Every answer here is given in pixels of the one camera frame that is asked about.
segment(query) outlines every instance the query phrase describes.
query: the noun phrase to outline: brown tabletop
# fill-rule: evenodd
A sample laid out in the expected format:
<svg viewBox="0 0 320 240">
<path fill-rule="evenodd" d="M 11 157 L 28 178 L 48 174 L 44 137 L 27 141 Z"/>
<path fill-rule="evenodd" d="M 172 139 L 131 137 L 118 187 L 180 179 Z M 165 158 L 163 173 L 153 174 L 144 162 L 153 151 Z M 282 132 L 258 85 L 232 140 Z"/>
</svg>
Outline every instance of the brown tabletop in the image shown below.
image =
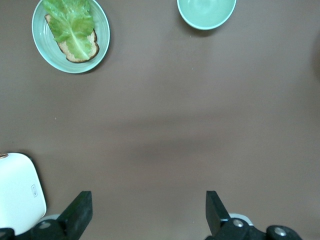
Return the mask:
<svg viewBox="0 0 320 240">
<path fill-rule="evenodd" d="M 204 240 L 216 190 L 320 239 L 320 1 L 239 0 L 210 31 L 175 0 L 98 2 L 108 51 L 70 74 L 35 46 L 38 1 L 0 1 L 0 151 L 32 157 L 47 214 L 90 190 L 83 240 Z"/>
</svg>

